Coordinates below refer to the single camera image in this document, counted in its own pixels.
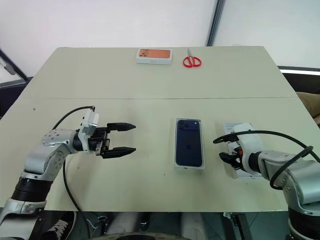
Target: red scissors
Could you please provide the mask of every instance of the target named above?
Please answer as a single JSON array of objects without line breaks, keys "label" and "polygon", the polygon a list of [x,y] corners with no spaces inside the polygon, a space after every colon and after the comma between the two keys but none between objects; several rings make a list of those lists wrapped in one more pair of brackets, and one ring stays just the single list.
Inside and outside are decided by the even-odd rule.
[{"label": "red scissors", "polygon": [[188,56],[186,56],[183,59],[183,66],[187,67],[187,68],[197,68],[200,67],[202,62],[199,58],[197,58],[196,56],[192,56],[190,49],[188,48]]}]

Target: scissors blade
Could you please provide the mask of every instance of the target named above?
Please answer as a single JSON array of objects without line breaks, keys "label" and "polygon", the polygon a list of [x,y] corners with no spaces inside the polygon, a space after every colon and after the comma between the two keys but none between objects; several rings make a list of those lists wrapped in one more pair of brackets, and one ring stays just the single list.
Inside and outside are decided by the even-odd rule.
[{"label": "scissors blade", "polygon": [[188,56],[189,56],[189,57],[193,57],[189,48],[188,48],[187,53],[188,53]]}]

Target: blue iphone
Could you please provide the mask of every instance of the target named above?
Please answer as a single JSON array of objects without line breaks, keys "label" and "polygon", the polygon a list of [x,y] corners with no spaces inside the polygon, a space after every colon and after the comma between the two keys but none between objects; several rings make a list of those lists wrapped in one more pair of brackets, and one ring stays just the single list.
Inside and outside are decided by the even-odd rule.
[{"label": "blue iphone", "polygon": [[200,167],[203,164],[200,120],[176,121],[175,162],[190,167]]}]

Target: table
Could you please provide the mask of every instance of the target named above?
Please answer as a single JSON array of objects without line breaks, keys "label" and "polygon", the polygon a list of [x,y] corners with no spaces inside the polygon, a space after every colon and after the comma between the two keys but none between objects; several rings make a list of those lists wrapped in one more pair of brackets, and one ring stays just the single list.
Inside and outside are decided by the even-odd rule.
[{"label": "table", "polygon": [[[173,48],[172,65],[136,64],[136,48],[58,48],[0,121],[0,206],[12,195],[28,152],[68,111],[95,105],[99,126],[128,122],[111,133],[111,147],[134,147],[102,159],[83,152],[67,158],[67,180],[84,211],[281,211],[281,191],[264,179],[233,179],[212,141],[226,122],[292,135],[320,154],[319,128],[263,47],[192,47],[200,68],[184,68],[187,48]],[[77,129],[84,111],[61,124]],[[205,169],[174,168],[176,118],[202,121]],[[294,143],[263,136],[272,150],[298,153]],[[62,171],[47,210],[75,210]]]},{"label": "table", "polygon": [[191,47],[202,60],[186,68],[186,47],[172,65],[137,64],[137,48],[58,48],[24,91],[48,99],[210,99],[296,97],[263,47]]},{"label": "table", "polygon": [[[0,206],[3,206],[23,168],[28,151],[70,109],[95,105],[99,126],[128,122],[136,129],[110,135],[111,147],[135,147],[122,158],[102,159],[77,153],[67,158],[67,180],[84,211],[260,212],[286,210],[281,191],[264,179],[233,179],[218,157],[225,144],[212,141],[223,134],[225,122],[251,122],[256,129],[273,130],[313,145],[320,154],[319,129],[296,97],[240,99],[22,99],[0,121]],[[69,116],[61,127],[77,128],[83,112]],[[174,168],[176,118],[202,121],[205,169]],[[295,143],[263,136],[265,145],[298,153]],[[48,195],[47,210],[74,210],[62,171]]]}]

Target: orange phone box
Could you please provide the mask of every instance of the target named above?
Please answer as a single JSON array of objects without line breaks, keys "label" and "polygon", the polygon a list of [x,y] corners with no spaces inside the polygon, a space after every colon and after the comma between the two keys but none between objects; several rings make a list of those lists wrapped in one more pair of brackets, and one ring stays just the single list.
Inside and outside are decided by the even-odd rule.
[{"label": "orange phone box", "polygon": [[171,49],[139,48],[136,53],[137,64],[171,64]]}]

